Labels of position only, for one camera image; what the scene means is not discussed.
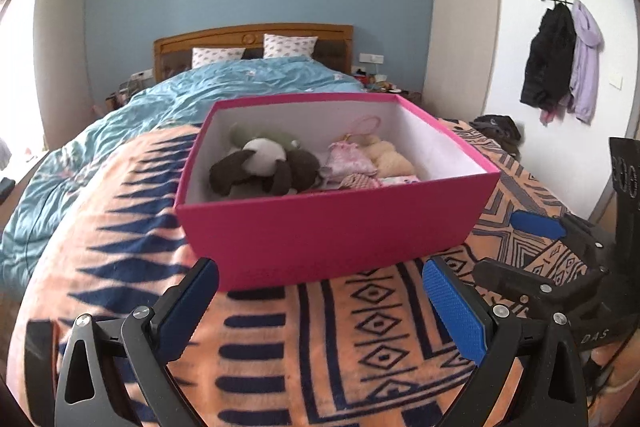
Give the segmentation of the pink storage box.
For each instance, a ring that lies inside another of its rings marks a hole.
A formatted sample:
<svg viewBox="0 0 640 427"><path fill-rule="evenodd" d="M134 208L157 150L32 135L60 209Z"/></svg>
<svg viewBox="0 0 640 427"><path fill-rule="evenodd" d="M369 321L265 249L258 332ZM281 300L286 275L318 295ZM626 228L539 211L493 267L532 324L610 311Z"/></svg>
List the pink storage box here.
<svg viewBox="0 0 640 427"><path fill-rule="evenodd" d="M219 197L209 168L230 129L292 133L319 159L347 133L374 133L407 157L413 184L299 195ZM498 168L420 107L395 95L299 93L218 101L191 148L175 210L195 254L214 260L222 291L346 277L461 244Z"/></svg>

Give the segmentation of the pink tissue pack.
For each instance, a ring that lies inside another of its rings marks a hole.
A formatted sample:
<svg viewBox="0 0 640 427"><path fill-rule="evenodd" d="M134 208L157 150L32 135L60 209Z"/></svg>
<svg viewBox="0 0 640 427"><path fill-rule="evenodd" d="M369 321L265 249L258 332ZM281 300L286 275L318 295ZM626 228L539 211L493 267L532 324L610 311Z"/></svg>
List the pink tissue pack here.
<svg viewBox="0 0 640 427"><path fill-rule="evenodd" d="M395 186L420 182L421 180L417 176L386 176L386 178L378 178L378 184L381 186Z"/></svg>

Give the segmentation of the black hanging jacket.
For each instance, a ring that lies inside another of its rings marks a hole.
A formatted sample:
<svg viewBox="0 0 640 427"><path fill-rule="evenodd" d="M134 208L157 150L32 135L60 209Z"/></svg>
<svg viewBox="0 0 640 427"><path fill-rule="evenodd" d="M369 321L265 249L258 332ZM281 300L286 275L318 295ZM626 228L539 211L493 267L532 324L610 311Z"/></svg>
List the black hanging jacket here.
<svg viewBox="0 0 640 427"><path fill-rule="evenodd" d="M570 90L576 31L572 11L563 3L548 9L529 48L520 102L554 112Z"/></svg>

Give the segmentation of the cream bunny plush toy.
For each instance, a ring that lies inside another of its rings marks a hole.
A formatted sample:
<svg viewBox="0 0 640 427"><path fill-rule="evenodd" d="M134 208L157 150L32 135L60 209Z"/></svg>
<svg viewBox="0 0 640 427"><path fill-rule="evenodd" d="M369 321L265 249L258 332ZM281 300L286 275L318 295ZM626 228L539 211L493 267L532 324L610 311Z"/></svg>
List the cream bunny plush toy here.
<svg viewBox="0 0 640 427"><path fill-rule="evenodd" d="M370 159L379 178L414 176L416 174L416 168L396 150L393 143L381 140L375 134L365 135L361 139L360 150Z"/></svg>

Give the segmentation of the pink doll toy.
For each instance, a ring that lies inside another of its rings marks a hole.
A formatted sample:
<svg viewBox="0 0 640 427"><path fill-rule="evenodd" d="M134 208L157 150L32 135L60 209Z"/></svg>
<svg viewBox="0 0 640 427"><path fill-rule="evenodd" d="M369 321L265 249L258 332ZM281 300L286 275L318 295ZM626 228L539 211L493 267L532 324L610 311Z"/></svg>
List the pink doll toy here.
<svg viewBox="0 0 640 427"><path fill-rule="evenodd" d="M338 184L340 190L372 190L382 187L382 182L375 176L366 176L363 173L351 173Z"/></svg>

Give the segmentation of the wooden nightstand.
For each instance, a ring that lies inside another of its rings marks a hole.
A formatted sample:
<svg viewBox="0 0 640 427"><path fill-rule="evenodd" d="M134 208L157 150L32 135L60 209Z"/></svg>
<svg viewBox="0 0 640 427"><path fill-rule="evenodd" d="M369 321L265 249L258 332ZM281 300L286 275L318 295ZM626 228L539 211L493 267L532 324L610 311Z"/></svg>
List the wooden nightstand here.
<svg viewBox="0 0 640 427"><path fill-rule="evenodd" d="M373 83L370 84L368 90L372 93L378 94L392 94L401 96L401 98L405 98L407 101L420 105L422 103L422 93L416 91L409 91L405 89L400 89L395 86L393 83L381 82L381 83Z"/></svg>

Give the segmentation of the lilac hanging hoodie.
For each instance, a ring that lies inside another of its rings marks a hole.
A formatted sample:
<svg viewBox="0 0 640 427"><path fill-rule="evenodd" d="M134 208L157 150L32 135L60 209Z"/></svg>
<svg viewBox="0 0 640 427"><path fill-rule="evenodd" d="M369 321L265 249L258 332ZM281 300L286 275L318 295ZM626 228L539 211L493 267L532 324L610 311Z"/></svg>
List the lilac hanging hoodie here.
<svg viewBox="0 0 640 427"><path fill-rule="evenodd" d="M583 124L591 124L597 105L603 37L596 20L579 0L573 2L572 17L576 40L568 111Z"/></svg>

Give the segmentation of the green frog plush toy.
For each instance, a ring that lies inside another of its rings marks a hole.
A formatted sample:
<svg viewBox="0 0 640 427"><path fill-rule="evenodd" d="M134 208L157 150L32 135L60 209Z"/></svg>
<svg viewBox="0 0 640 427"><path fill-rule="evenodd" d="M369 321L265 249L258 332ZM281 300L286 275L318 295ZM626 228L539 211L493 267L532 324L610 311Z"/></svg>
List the green frog plush toy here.
<svg viewBox="0 0 640 427"><path fill-rule="evenodd" d="M230 153L209 168L215 194L231 195L236 186L259 183L262 193L284 196L320 184L320 161L295 135L276 129L232 124Z"/></svg>

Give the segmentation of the blue duvet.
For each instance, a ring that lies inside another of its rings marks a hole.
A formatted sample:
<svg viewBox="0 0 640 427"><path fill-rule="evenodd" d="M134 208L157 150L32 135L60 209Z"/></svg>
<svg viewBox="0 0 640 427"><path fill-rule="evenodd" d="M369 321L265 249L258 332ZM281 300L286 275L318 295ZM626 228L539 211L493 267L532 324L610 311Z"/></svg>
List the blue duvet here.
<svg viewBox="0 0 640 427"><path fill-rule="evenodd" d="M210 106L241 96L361 92L354 77L308 57L253 58L187 70L145 89L52 150L1 235L1 288L22 297L58 225L104 161L143 133L201 124Z"/></svg>

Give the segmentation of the wooden headboard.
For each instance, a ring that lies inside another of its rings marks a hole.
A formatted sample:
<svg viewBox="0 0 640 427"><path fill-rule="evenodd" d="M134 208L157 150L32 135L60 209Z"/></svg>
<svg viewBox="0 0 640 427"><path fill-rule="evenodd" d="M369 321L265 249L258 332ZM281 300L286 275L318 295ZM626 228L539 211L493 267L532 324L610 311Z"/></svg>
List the wooden headboard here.
<svg viewBox="0 0 640 427"><path fill-rule="evenodd" d="M245 58L262 57L264 35L317 37L312 58L337 72L352 72L354 26L322 23L259 23L186 32L154 42L156 83L192 67L193 48L244 48Z"/></svg>

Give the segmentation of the left patterned pillow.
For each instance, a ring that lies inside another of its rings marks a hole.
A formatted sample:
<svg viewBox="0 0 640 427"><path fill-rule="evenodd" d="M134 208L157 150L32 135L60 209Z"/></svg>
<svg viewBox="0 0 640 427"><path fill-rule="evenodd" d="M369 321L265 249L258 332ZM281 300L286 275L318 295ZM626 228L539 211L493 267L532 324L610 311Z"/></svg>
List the left patterned pillow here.
<svg viewBox="0 0 640 427"><path fill-rule="evenodd" d="M197 69L220 62L239 61L244 52L244 48L193 48L191 67Z"/></svg>

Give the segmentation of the patterned pillow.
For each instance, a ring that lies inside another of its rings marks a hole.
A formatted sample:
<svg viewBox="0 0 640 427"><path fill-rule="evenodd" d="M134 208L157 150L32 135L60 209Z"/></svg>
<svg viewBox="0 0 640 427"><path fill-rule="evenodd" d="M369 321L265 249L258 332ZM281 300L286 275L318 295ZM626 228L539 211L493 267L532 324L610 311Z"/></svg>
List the patterned pillow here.
<svg viewBox="0 0 640 427"><path fill-rule="evenodd" d="M312 57L318 38L265 34L262 39L262 57Z"/></svg>
<svg viewBox="0 0 640 427"><path fill-rule="evenodd" d="M244 48L193 48L191 67L197 69L220 62L239 61L244 52Z"/></svg>

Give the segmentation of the right patterned pillow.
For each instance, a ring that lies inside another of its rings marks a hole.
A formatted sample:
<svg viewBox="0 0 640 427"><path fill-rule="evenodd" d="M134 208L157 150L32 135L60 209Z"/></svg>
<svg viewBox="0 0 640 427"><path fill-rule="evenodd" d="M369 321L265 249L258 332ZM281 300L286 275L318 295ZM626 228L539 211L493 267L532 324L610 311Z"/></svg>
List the right patterned pillow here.
<svg viewBox="0 0 640 427"><path fill-rule="evenodd" d="M312 57L318 38L265 34L262 39L262 57Z"/></svg>

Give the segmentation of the white wall socket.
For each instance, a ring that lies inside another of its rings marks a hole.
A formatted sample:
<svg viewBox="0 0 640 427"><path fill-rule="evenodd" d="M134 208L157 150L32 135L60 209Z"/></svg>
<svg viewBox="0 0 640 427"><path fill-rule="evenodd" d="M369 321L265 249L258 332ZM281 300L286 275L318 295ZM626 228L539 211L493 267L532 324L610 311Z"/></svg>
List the white wall socket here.
<svg viewBox="0 0 640 427"><path fill-rule="evenodd" d="M383 65L384 56L381 54L360 53L359 62L361 64Z"/></svg>

